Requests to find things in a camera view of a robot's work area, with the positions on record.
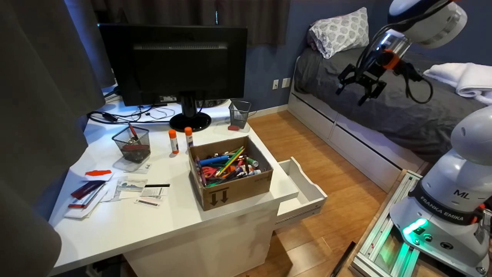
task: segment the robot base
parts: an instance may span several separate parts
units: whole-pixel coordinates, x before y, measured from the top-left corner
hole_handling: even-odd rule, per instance
[[[426,256],[464,276],[487,275],[489,233],[479,225],[461,227],[444,222],[422,210],[412,198],[390,212],[390,221],[402,241]]]

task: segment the white bedsheet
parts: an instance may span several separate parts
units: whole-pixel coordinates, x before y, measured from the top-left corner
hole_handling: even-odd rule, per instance
[[[424,72],[430,79],[455,88],[461,98],[492,105],[492,67],[476,64],[442,64]]]

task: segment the open drawer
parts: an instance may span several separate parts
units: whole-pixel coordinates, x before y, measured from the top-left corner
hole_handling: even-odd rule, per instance
[[[318,185],[309,181],[293,158],[279,162],[279,167],[298,187],[298,196],[279,204],[275,230],[296,224],[301,219],[319,213],[326,202],[326,195]]]

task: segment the bed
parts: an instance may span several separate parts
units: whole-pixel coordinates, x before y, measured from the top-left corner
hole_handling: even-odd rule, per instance
[[[462,99],[450,87],[438,82],[433,98],[418,105],[404,96],[404,81],[386,73],[387,84],[378,99],[361,107],[359,85],[349,85],[336,96],[338,75],[346,65],[355,65],[361,48],[352,48],[324,59],[318,52],[306,47],[296,59],[289,112],[361,170],[382,190],[389,190],[401,170],[424,173],[449,148],[452,128],[467,115],[484,105]],[[416,53],[407,53],[404,61],[418,72],[427,70],[439,61],[427,61]],[[429,95],[424,82],[410,84],[419,101]]]

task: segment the cardboard box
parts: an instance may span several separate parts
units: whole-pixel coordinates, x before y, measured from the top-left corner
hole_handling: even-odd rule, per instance
[[[229,182],[223,182],[215,187],[203,187],[200,182],[200,168],[196,167],[195,161],[204,159],[207,156],[213,156],[215,153],[223,155],[226,152],[235,152],[239,147],[244,147],[244,156],[250,158],[258,162],[261,170],[259,175],[247,176],[243,179],[233,179]],[[232,202],[238,202],[252,196],[258,196],[267,193],[270,188],[270,181],[273,170],[258,152],[258,148],[250,142],[249,138],[239,138],[232,141],[223,141],[209,145],[192,147],[189,150],[189,165],[190,165],[190,179],[195,188],[195,196],[201,204],[204,212],[213,210]]]

